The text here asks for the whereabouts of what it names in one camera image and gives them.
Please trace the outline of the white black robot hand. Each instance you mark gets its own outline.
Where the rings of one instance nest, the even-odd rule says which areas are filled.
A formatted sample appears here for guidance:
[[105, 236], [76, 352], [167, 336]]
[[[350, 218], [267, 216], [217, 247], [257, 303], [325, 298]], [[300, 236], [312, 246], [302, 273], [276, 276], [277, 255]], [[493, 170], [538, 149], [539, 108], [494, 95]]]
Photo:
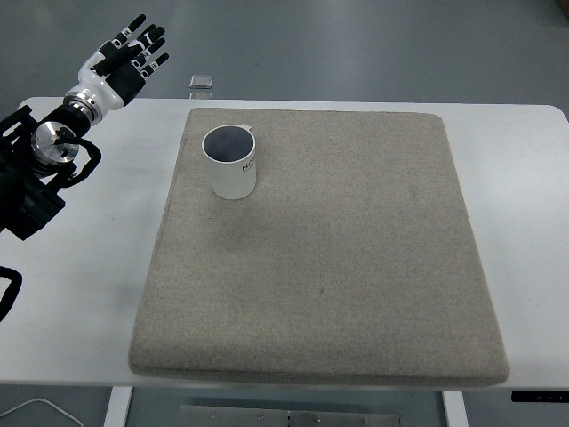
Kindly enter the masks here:
[[165, 29], [156, 24], [141, 29], [145, 20], [144, 14], [135, 18], [79, 70], [78, 85], [68, 94], [86, 100], [97, 117], [133, 101], [150, 76], [169, 59], [162, 50]]

